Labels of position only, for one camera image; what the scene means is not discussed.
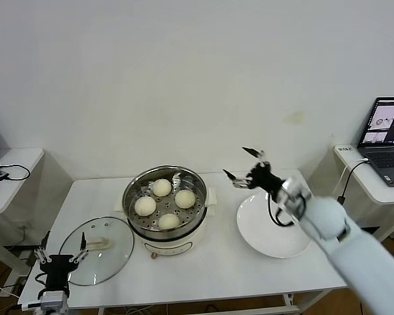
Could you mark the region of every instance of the white plate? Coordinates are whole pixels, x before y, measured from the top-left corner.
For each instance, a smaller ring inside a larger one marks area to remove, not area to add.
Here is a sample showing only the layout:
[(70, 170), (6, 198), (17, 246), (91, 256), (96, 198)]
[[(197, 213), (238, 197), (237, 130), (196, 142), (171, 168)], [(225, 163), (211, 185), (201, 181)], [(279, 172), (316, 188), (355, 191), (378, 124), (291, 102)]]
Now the white plate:
[[(269, 194), (261, 193), (248, 197), (241, 203), (236, 214), (238, 229), (254, 249), (276, 258), (290, 258), (302, 253), (311, 244), (311, 239), (297, 225), (277, 226), (269, 215)], [(277, 204), (271, 202), (271, 212), (277, 212)], [(287, 223), (290, 216), (284, 211), (280, 221)]]

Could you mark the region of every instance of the laptop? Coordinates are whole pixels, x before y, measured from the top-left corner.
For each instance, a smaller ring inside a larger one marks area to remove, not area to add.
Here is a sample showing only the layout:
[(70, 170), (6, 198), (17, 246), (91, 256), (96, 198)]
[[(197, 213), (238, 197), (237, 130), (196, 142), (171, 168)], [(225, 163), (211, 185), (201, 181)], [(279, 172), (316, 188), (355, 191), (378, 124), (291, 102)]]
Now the laptop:
[(358, 144), (359, 152), (394, 187), (394, 97), (379, 97)]

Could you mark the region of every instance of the steamed bun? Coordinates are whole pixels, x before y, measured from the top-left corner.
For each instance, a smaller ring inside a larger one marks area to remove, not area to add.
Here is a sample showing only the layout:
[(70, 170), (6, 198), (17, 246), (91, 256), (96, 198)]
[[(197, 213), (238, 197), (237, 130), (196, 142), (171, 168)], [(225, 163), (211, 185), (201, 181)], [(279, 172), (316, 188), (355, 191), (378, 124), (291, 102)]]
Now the steamed bun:
[(191, 190), (181, 190), (175, 196), (175, 203), (181, 209), (188, 209), (196, 203), (196, 196)]
[(179, 219), (176, 215), (172, 213), (168, 213), (167, 215), (163, 215), (159, 219), (159, 228), (161, 230), (168, 230), (170, 228), (176, 228), (179, 225)]
[(152, 197), (142, 197), (139, 198), (134, 204), (134, 210), (141, 217), (147, 217), (151, 215), (156, 210), (156, 201)]
[(158, 179), (153, 184), (153, 193), (158, 197), (165, 197), (171, 192), (171, 183), (164, 179)]

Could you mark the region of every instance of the white wall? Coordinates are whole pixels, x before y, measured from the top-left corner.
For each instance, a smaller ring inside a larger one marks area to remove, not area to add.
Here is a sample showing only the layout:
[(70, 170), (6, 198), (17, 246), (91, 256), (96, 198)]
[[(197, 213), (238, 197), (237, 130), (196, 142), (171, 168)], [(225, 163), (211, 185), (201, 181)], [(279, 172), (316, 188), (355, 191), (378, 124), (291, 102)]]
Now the white wall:
[(394, 0), (0, 0), (0, 147), (73, 179), (246, 170), (256, 146), (324, 188), (385, 95)]

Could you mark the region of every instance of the wooden floor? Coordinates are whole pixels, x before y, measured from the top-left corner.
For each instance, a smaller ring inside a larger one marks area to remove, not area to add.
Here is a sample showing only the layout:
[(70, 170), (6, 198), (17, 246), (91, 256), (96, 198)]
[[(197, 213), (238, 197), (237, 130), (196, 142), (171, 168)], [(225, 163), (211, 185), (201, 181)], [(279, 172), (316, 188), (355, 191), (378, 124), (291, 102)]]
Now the wooden floor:
[[(394, 255), (394, 240), (387, 239), (384, 246)], [(0, 262), (0, 285), (3, 285), (10, 270)], [(18, 285), (13, 293), (18, 294), (23, 285)], [(17, 299), (14, 297), (0, 298), (0, 310), (10, 305), (15, 305)], [(195, 314), (202, 312), (216, 312), (227, 310), (242, 310), (249, 308), (262, 308), (269, 306), (283, 305), (281, 297), (257, 297), (249, 299), (234, 299), (225, 301), (198, 302), (198, 303), (181, 303), (170, 304), (168, 307), (169, 315)], [(97, 315), (97, 309), (81, 310), (81, 315)], [(0, 312), (1, 315), (18, 315), (20, 310), (12, 310), (11, 307)], [(109, 308), (106, 315), (126, 313), (125, 308)], [(142, 314), (135, 312), (135, 315), (166, 315), (166, 304), (155, 305), (148, 310), (143, 310)], [(370, 315), (369, 311), (363, 306), (363, 314)], [(305, 311), (303, 315), (361, 315), (361, 303), (359, 299), (349, 289), (339, 289), (331, 292), (317, 304)]]

